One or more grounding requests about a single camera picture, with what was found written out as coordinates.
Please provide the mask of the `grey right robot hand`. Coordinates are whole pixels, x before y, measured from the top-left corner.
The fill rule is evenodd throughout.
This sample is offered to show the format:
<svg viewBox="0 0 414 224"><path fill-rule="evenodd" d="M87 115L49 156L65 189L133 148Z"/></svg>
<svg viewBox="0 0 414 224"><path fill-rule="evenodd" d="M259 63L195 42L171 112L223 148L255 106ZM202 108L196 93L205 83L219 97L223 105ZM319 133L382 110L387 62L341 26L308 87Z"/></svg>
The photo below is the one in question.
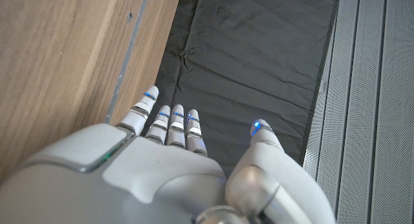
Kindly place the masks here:
<svg viewBox="0 0 414 224"><path fill-rule="evenodd" d="M29 157L1 185L2 223L334 223L316 181L267 122L230 175L209 158L196 110L150 87L116 125L95 124Z"/></svg>

